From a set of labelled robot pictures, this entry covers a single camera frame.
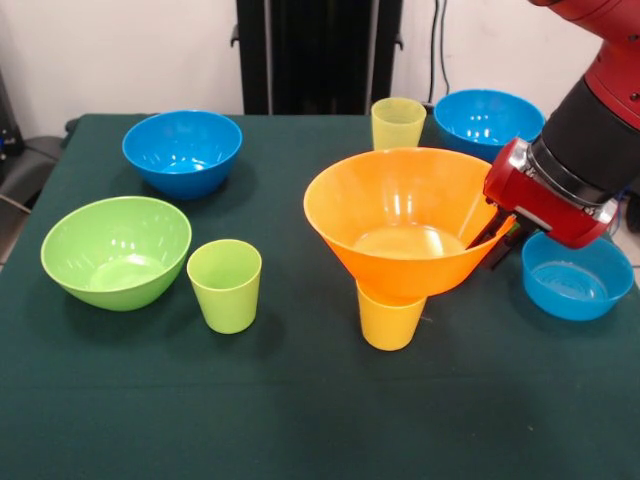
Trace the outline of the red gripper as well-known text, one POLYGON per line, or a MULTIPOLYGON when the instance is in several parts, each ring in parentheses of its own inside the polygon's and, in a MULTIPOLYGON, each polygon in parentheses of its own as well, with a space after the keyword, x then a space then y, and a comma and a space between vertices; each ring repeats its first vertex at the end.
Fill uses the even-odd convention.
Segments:
MULTIPOLYGON (((592 243, 616 217, 619 203, 583 205, 545 178, 533 157, 533 145, 523 139, 510 141, 494 160, 484 183, 488 200, 507 212, 515 212, 543 229, 556 242, 573 249, 592 243)), ((503 225, 496 212, 466 247, 467 250, 493 238, 503 225)), ((495 269, 521 242, 522 226, 515 221, 483 259, 485 269, 495 269)))

